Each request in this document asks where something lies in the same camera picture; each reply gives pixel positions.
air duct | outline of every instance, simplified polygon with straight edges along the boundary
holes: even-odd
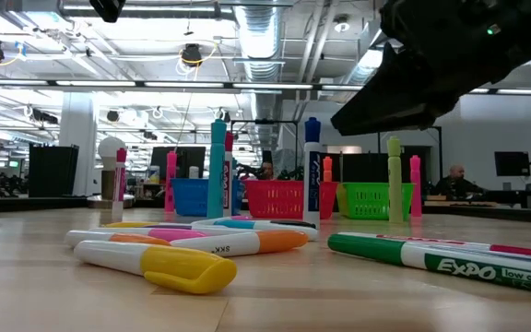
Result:
[[[235,14],[239,23],[239,41],[244,57],[255,60],[276,59],[280,49],[280,22],[282,9],[268,6],[238,6]],[[246,62],[245,75],[250,82],[276,82],[279,80],[279,64]],[[273,94],[251,95],[252,114],[255,119],[278,120],[281,116],[281,98]],[[260,144],[274,147],[279,127],[256,127]]]

plastic basket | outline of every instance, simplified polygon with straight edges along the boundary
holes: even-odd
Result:
[[[173,184],[173,203],[175,212],[180,216],[205,217],[207,215],[208,179],[171,179]],[[239,215],[242,202],[243,184],[232,182],[232,213]]]
[[[256,218],[302,219],[302,181],[243,181],[247,188],[249,212]],[[322,182],[319,210],[321,219],[329,219],[336,201],[337,183]]]
[[[403,220],[408,220],[415,184],[403,184]],[[337,189],[339,212],[350,219],[388,220],[388,184],[344,183]]]

computer monitor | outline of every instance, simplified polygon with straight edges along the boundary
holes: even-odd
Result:
[[[497,176],[530,176],[527,152],[495,152]]]
[[[159,178],[165,180],[167,174],[167,154],[175,147],[155,147],[151,155],[151,165],[159,166]],[[202,178],[204,170],[204,158],[207,153],[205,147],[178,147],[177,148],[177,171],[175,177],[187,178],[190,176],[190,166],[196,166],[198,176]]]

green marker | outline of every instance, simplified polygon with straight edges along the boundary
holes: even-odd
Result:
[[[401,178],[401,141],[392,136],[388,146],[388,220],[403,221],[403,179]]]
[[[331,235],[327,244],[339,253],[531,291],[529,259],[339,234]]]

blue basket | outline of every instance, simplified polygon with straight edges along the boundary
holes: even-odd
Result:
[[[208,179],[171,179],[173,185],[173,203],[180,216],[205,217],[207,215]],[[243,198],[244,184],[233,180],[232,213],[239,215]]]

